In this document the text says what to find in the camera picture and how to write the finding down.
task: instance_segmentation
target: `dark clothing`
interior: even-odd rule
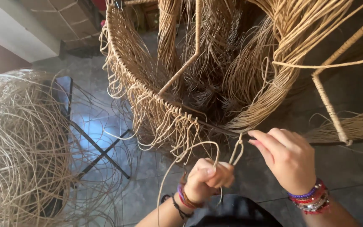
[[[265,209],[252,200],[239,195],[224,195],[222,203],[217,204],[221,196],[213,196],[209,204],[196,209],[186,227],[218,226],[218,227],[253,227],[282,225]]]

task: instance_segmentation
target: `white wall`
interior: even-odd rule
[[[0,0],[0,45],[28,62],[60,53],[60,40],[16,0]]]

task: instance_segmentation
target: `hand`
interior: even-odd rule
[[[265,163],[280,185],[289,193],[303,195],[316,183],[315,150],[296,132],[273,128],[267,134],[258,130],[249,140],[264,157]]]
[[[210,158],[201,158],[189,173],[184,192],[190,201],[202,203],[218,188],[229,187],[235,180],[232,165],[226,162],[219,162],[216,167],[213,165],[214,161]]]

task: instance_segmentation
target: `right hand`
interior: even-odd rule
[[[280,185],[289,193],[309,193],[316,183],[315,150],[296,132],[273,128],[268,133],[259,130],[248,134],[249,140],[264,157],[265,163]]]

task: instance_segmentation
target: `left hand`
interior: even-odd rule
[[[230,187],[235,180],[234,168],[226,162],[218,162],[210,158],[201,158],[197,161],[187,177],[184,192],[190,201],[202,203],[217,192],[221,186]]]

